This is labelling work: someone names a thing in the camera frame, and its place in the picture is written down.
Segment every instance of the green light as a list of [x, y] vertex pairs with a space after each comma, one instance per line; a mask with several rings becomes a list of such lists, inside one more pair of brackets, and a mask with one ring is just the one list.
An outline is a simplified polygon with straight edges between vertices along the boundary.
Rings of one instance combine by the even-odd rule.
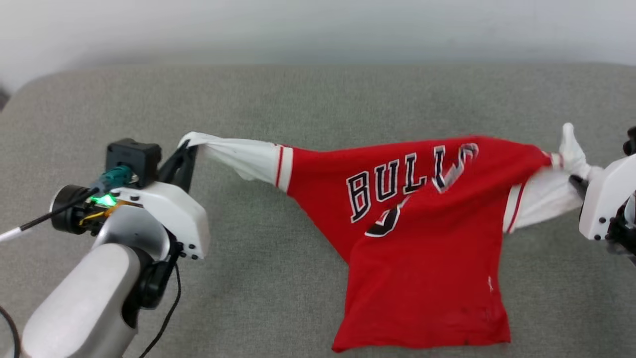
[[107, 207], [111, 207], [111, 206], [115, 206], [117, 204], [117, 199], [115, 199], [112, 195], [110, 194], [106, 194], [105, 196], [102, 197], [95, 197], [92, 196], [90, 197], [90, 199], [95, 203], [95, 204], [100, 204], [103, 206], [107, 206]]

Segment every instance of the gray fabric surface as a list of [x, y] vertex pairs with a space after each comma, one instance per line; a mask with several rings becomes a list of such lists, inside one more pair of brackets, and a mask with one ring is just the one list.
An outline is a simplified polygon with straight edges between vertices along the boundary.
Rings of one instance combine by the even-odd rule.
[[[53, 75], [0, 114], [0, 231], [89, 184], [106, 144], [188, 131], [315, 150], [487, 134], [557, 150], [573, 122], [593, 164], [622, 155], [636, 124], [636, 68], [543, 66], [119, 68]], [[333, 357], [347, 266], [275, 188], [200, 161], [191, 191], [208, 209], [204, 261], [182, 261], [182, 302], [151, 357]], [[636, 269], [577, 231], [577, 213], [504, 241], [501, 289], [513, 342], [491, 347], [362, 348], [342, 357], [633, 357]], [[92, 244], [38, 227], [0, 244], [0, 304], [22, 328]], [[126, 357], [151, 341], [174, 298], [144, 311]], [[8, 335], [2, 333], [4, 347]]]

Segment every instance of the white background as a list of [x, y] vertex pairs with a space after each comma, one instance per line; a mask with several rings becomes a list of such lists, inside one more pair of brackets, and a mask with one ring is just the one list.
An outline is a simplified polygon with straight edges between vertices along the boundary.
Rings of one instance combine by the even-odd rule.
[[636, 64], [634, 0], [0, 0], [0, 85], [110, 64]]

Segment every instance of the red jersey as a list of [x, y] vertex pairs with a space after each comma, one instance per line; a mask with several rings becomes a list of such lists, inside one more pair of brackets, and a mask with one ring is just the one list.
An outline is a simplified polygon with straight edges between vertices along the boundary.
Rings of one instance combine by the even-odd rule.
[[294, 148], [292, 162], [280, 168], [287, 193], [349, 264], [334, 351], [510, 341], [497, 282], [504, 216], [511, 188], [551, 166], [545, 153], [472, 137]]

